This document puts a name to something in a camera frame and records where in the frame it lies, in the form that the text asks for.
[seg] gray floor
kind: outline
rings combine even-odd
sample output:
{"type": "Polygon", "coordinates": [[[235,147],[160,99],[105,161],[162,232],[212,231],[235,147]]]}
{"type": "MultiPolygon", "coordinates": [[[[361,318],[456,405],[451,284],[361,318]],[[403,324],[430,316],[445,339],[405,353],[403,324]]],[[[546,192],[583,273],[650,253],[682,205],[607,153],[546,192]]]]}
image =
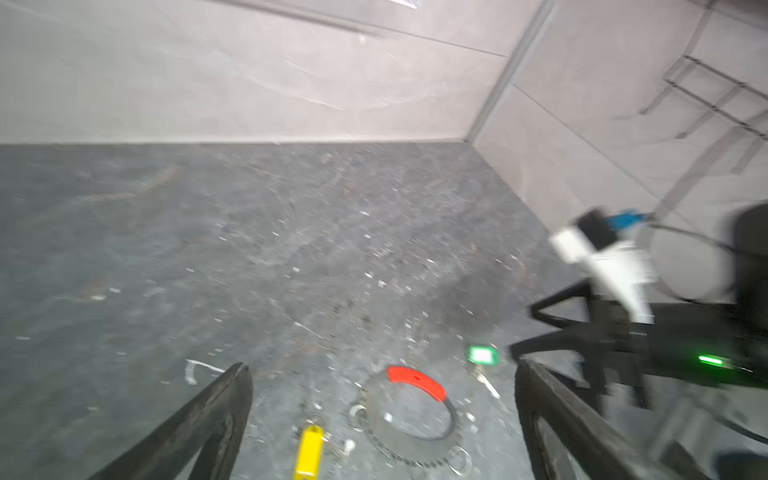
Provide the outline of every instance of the gray floor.
{"type": "MultiPolygon", "coordinates": [[[[5,478],[98,470],[212,380],[198,367],[189,385],[185,359],[250,365],[233,478],[289,478],[315,415],[357,443],[320,478],[418,477],[346,421],[356,382],[393,363],[476,417],[469,478],[531,477],[514,366],[487,372],[497,402],[463,349],[544,332],[526,305],[576,274],[470,147],[0,147],[0,161],[5,478]]],[[[396,391],[392,414],[434,433],[423,397],[396,391]]]]}

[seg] green light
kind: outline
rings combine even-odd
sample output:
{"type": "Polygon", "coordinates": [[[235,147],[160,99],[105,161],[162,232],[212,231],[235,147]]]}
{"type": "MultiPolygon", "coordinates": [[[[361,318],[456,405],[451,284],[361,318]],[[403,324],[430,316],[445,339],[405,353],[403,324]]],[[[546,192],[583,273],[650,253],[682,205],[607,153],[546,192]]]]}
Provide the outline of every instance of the green light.
{"type": "Polygon", "coordinates": [[[699,355],[699,361],[710,365],[723,366],[723,360],[716,356],[699,355]]]}
{"type": "Polygon", "coordinates": [[[496,365],[498,363],[498,352],[490,346],[470,345],[467,348],[467,359],[478,365],[496,365]]]}

